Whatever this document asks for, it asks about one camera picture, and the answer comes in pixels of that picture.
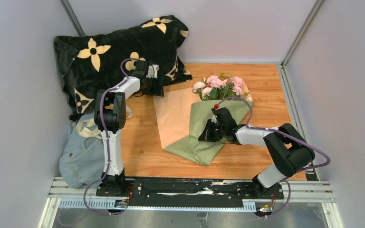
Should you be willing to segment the green and peach wrapping paper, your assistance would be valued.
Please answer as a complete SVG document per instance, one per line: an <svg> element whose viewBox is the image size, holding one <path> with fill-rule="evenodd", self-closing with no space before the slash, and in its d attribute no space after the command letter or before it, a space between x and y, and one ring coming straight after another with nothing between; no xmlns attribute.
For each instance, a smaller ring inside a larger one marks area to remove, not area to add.
<svg viewBox="0 0 365 228"><path fill-rule="evenodd" d="M252 102L236 96L222 100L202 101L191 89L166 92L154 98L161 147L163 150L208 166L225 144L198 141L207 120L213 117L214 105L226 107L237 124L250 112Z"/></svg>

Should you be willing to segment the pink fake flower stem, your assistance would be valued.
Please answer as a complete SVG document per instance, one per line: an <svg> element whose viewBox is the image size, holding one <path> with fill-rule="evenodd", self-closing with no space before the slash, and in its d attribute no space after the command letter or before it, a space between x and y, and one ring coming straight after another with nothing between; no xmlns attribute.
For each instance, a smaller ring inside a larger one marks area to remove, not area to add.
<svg viewBox="0 0 365 228"><path fill-rule="evenodd" d="M234 96L232 94L232 85L229 82L229 78L224 75L222 75L222 77L210 76L204 79L204 83L217 88L217 98L215 100L222 100Z"/></svg>
<svg viewBox="0 0 365 228"><path fill-rule="evenodd" d="M248 102L252 102L252 96L248 90L245 90L245 82L238 76L230 78L229 82L232 85L232 94L236 97L245 98Z"/></svg>
<svg viewBox="0 0 365 228"><path fill-rule="evenodd" d="M192 92L198 95L202 101L215 100L217 98L217 88L214 88L202 81L194 84Z"/></svg>

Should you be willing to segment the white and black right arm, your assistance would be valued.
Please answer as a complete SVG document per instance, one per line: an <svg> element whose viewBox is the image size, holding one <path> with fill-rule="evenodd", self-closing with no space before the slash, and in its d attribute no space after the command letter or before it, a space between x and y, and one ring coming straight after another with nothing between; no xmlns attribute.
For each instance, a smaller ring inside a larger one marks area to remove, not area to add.
<svg viewBox="0 0 365 228"><path fill-rule="evenodd" d="M214 143L225 139L236 145L268 149L273 163L252 179L252 191L258 198L265 198L273 185L292 177L315 158L314 151L289 123L274 128L254 127L237 124L227 108L212 109L212 113L199 141Z"/></svg>

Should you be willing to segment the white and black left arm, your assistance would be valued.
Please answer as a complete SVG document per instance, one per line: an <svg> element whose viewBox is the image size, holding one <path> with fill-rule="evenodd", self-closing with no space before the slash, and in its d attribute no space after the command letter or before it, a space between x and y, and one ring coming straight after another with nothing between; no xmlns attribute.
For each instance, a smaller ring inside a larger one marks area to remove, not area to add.
<svg viewBox="0 0 365 228"><path fill-rule="evenodd" d="M103 138L105 164L97 187L97 195L122 196L127 190L125 168L121 156L122 129L127 120L126 100L141 89L145 79L157 79L160 69L158 64L136 60L136 67L129 75L124 71L124 64L132 60L125 59L121 63L124 78L115 86L99 90L96 95L94 122Z"/></svg>

